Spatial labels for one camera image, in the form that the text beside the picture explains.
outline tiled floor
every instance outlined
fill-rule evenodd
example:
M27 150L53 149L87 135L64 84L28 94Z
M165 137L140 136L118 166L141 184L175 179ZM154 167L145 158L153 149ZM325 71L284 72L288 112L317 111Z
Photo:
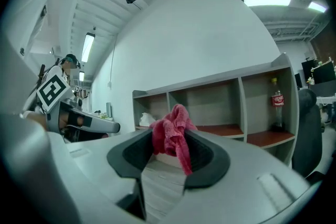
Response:
M158 223L180 201L185 177L181 168L155 159L147 164L141 176L147 223Z
M325 174L336 149L336 131L327 125L322 133L322 159L316 170ZM147 223L157 224L180 201L185 175L180 168L157 160L147 164L142 173Z
M336 131L331 125L325 127L324 133L322 133L322 158L319 165L315 168L325 174L332 162L332 153L336 150Z

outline red bottle label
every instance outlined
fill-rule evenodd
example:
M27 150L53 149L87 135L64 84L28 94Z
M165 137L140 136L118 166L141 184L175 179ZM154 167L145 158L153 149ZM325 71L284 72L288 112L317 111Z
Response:
M272 106L283 106L284 103L284 96L283 95L276 95L272 96Z

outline red cloth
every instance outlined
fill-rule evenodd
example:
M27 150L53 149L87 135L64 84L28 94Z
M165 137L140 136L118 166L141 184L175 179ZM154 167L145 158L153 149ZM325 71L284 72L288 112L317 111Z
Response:
M154 154L165 153L177 157L186 175L192 173L189 148L184 138L184 130L197 130L189 119L187 109L181 104L174 106L171 113L162 120L153 122L149 128L153 128Z

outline black office chair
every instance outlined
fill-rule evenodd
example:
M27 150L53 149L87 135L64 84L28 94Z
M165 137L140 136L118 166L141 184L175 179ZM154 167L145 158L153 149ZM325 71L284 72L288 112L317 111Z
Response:
M314 184L323 180L324 174L311 172L318 166L322 157L322 130L320 109L316 105L316 95L309 89L299 94L299 131L292 158L292 169L308 182Z

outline shelf compartment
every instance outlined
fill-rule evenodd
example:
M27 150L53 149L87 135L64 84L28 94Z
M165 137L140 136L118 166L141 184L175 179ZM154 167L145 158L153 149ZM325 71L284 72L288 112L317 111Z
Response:
M147 130L147 129L149 129L149 127L146 127L146 126L136 126L135 128L137 130Z
M296 132L297 104L296 86L290 68L279 69L258 75L242 77L246 99L247 134L267 131L275 122L275 108L271 105L271 96L274 94L272 78L278 79L278 85L285 99L282 107L282 117L286 131Z
M167 94L145 96L133 99L134 125L139 126L142 113L151 114L156 120L160 120L169 113Z
M184 105L196 126L238 124L243 129L240 103L238 79L169 92L170 109Z
M243 142L244 143L244 137L229 137L229 138L232 138L233 140L237 140L237 141L240 141L240 142Z
M231 138L243 137L244 133L238 124L196 126L199 131L207 132L219 136L227 136Z
M281 162L285 163L286 165L289 165L292 158L294 141L295 141L294 139L291 139L289 141L282 142L282 144L264 148L264 150L267 151L269 154L273 155Z
M247 135L247 143L269 148L293 140L295 136L289 132L264 131Z

